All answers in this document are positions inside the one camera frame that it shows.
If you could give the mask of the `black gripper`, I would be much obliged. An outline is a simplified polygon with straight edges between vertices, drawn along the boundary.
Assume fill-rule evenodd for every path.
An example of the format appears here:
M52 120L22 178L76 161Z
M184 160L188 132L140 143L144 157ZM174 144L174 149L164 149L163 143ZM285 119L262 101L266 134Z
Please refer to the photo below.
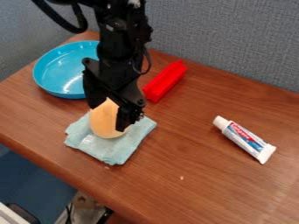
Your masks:
M84 58L83 88L88 107L95 109L110 98L119 106L116 112L116 130L124 132L131 124L144 117L146 98L138 87L138 80L143 72L143 62L148 59L144 46L135 49L123 58L108 59L98 46L99 59Z

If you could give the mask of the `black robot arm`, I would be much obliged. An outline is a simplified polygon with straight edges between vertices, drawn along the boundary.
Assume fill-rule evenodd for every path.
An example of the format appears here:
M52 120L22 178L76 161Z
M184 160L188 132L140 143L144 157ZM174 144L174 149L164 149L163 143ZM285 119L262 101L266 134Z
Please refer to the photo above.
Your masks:
M152 62L146 44L154 29L146 0L95 0L94 10L100 29L98 58L82 61L83 89L91 109L107 99L118 105L115 128L124 131L144 116L138 80L151 70L143 64Z

